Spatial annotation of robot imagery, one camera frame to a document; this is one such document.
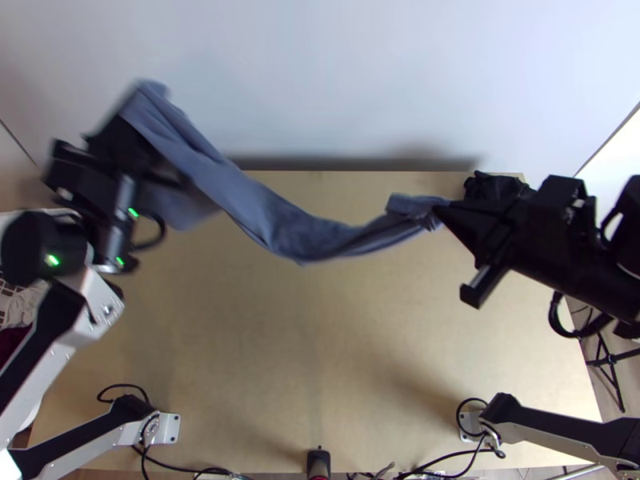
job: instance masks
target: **green led light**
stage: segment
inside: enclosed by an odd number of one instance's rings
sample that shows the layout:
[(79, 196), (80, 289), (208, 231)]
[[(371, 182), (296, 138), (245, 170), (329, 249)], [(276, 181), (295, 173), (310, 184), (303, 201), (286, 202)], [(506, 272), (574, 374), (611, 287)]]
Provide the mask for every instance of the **green led light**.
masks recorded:
[(55, 257), (54, 255), (49, 254), (45, 258), (45, 263), (48, 266), (58, 266), (60, 265), (60, 260), (58, 260), (58, 258)]

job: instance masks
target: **red object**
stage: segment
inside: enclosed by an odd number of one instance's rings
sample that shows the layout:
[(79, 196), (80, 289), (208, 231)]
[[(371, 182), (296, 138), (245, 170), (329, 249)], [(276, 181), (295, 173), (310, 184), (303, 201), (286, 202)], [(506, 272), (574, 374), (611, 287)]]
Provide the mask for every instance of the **red object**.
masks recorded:
[(0, 366), (4, 367), (6, 361), (20, 346), (29, 330), (31, 330), (30, 326), (0, 330)]

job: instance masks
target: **metal bracket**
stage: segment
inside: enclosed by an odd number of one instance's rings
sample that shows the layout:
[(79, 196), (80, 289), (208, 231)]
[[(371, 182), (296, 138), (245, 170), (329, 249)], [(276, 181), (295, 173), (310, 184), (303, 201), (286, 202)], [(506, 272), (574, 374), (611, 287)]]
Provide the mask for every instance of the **metal bracket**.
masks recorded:
[(462, 428), (467, 432), (478, 432), (478, 435), (470, 436), (462, 431), (462, 429), (459, 429), (460, 439), (467, 443), (477, 443), (483, 435), (486, 435), (484, 440), (486, 444), (491, 445), (495, 449), (500, 448), (502, 442), (500, 441), (498, 433), (480, 419), (481, 413), (482, 410), (460, 412), (458, 420)]
[(149, 441), (150, 445), (171, 445), (178, 441), (180, 433), (180, 415), (160, 414), (157, 418), (156, 427), (150, 426), (150, 434), (153, 435)]

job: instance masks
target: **black cable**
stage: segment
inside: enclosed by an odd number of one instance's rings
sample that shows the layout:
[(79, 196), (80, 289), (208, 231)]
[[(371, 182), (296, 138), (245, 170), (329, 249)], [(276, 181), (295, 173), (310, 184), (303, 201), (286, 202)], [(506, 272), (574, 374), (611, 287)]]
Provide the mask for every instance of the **black cable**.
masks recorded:
[(132, 445), (131, 448), (134, 449), (134, 451), (138, 455), (140, 455), (140, 456), (145, 455), (145, 462), (153, 463), (153, 464), (155, 464), (157, 466), (160, 466), (160, 467), (162, 467), (162, 468), (164, 468), (166, 470), (172, 470), (174, 472), (181, 472), (181, 473), (184, 473), (184, 474), (217, 474), (217, 475), (233, 475), (234, 474), (230, 470), (227, 470), (226, 468), (221, 468), (219, 466), (210, 466), (210, 467), (207, 467), (207, 468), (204, 468), (204, 469), (194, 469), (194, 468), (184, 468), (184, 467), (181, 467), (181, 466), (169, 465), (167, 463), (160, 462), (156, 458), (150, 457), (148, 452), (147, 452), (147, 454), (145, 454), (144, 450), (140, 450), (135, 445)]
[(464, 407), (464, 405), (466, 405), (467, 403), (471, 403), (471, 402), (480, 402), (484, 406), (489, 405), (487, 402), (485, 402), (481, 398), (475, 398), (475, 397), (468, 398), (467, 400), (462, 401), (460, 403), (460, 405), (458, 405), (458, 408), (455, 411), (455, 422), (458, 424), (458, 428), (460, 429), (461, 432), (466, 434), (468, 437), (477, 438), (477, 437), (482, 436), (482, 431), (480, 431), (480, 432), (478, 432), (476, 434), (471, 433), (467, 429), (465, 429), (465, 427), (463, 427), (462, 424), (460, 423), (460, 418), (463, 415), (462, 408)]
[(149, 212), (147, 210), (140, 210), (138, 212), (138, 214), (140, 214), (141, 216), (148, 218), (149, 220), (153, 220), (154, 222), (156, 222), (158, 224), (158, 236), (155, 238), (152, 238), (151, 240), (148, 240), (146, 242), (142, 242), (142, 243), (132, 243), (131, 244), (131, 252), (139, 252), (142, 250), (148, 250), (149, 248), (152, 248), (156, 245), (159, 245), (160, 243), (162, 243), (162, 241), (165, 239), (166, 237), (166, 223), (164, 221), (164, 218), (162, 218), (160, 215), (157, 215), (153, 212)]
[(398, 475), (396, 477), (396, 480), (403, 480), (404, 478), (410, 477), (411, 475), (422, 475), (422, 474), (425, 473), (424, 470), (426, 470), (430, 466), (435, 465), (436, 463), (444, 462), (445, 460), (448, 460), (449, 458), (460, 457), (462, 455), (472, 454), (473, 456), (471, 457), (469, 465), (467, 465), (466, 468), (462, 472), (457, 473), (456, 475), (441, 475), (441, 474), (436, 474), (436, 473), (432, 473), (432, 472), (428, 473), (428, 475), (431, 476), (431, 477), (460, 478), (461, 476), (465, 475), (469, 470), (471, 470), (471, 467), (474, 465), (475, 459), (478, 456), (478, 454), (493, 453), (498, 458), (506, 457), (505, 453), (502, 450), (498, 450), (498, 449), (495, 449), (493, 447), (492, 448), (482, 448), (482, 444), (484, 443), (485, 438), (486, 438), (486, 434), (484, 434), (482, 436), (482, 438), (480, 438), (480, 442), (478, 443), (478, 446), (476, 447), (475, 450), (463, 450), (463, 451), (459, 451), (459, 452), (454, 452), (452, 454), (444, 455), (444, 456), (442, 456), (440, 458), (436, 458), (432, 462), (425, 463), (424, 465), (420, 465), (419, 467), (414, 468), (411, 472), (405, 472), (404, 474)]
[(588, 309), (588, 308), (593, 309), (593, 307), (592, 307), (591, 305), (584, 305), (584, 307), (583, 307), (583, 308), (578, 308), (577, 310), (574, 310), (574, 311), (569, 312), (569, 313), (570, 313), (570, 314), (572, 314), (572, 315), (573, 315), (573, 314), (579, 314), (580, 312), (583, 312), (584, 310), (586, 310), (586, 309)]
[(149, 401), (149, 395), (146, 394), (145, 389), (143, 389), (141, 386), (134, 385), (133, 383), (115, 383), (113, 385), (109, 385), (107, 388), (102, 389), (100, 391), (100, 393), (96, 396), (96, 400), (98, 400), (99, 402), (102, 402), (102, 403), (113, 403), (114, 400), (112, 398), (103, 398), (102, 396), (106, 392), (108, 392), (109, 390), (113, 390), (115, 388), (133, 388), (133, 389), (136, 389), (137, 391), (140, 392), (142, 397), (145, 399), (145, 402), (147, 402), (149, 405), (151, 405), (151, 402)]
[(147, 474), (145, 467), (146, 454), (147, 452), (149, 452), (149, 448), (151, 448), (151, 445), (145, 447), (144, 451), (142, 452), (142, 456), (140, 457), (140, 471), (142, 472), (142, 476), (145, 480), (149, 480), (149, 475)]
[(558, 317), (558, 305), (562, 300), (564, 295), (562, 292), (555, 291), (553, 296), (551, 297), (551, 304), (549, 305), (549, 326), (553, 329), (553, 331), (564, 338), (584, 338), (589, 337), (591, 335), (595, 335), (597, 332), (602, 330), (605, 326), (609, 325), (614, 318), (608, 314), (600, 313), (596, 317), (592, 323), (587, 326), (581, 328), (580, 330), (574, 330), (569, 332), (562, 326), (560, 323), (560, 318)]

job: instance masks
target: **gray fabric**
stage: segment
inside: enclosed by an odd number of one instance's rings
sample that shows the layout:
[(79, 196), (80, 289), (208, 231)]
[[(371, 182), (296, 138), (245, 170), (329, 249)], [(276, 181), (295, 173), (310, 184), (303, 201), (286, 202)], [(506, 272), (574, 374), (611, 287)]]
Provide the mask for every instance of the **gray fabric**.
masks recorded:
[(247, 177), (218, 152), (166, 99), (167, 88), (141, 82), (117, 113), (186, 179), (186, 189), (144, 185), (140, 203), (177, 230), (223, 209), (258, 244), (296, 262), (360, 255), (440, 227), (433, 205), (440, 197), (392, 194), (386, 213), (364, 226), (318, 218)]

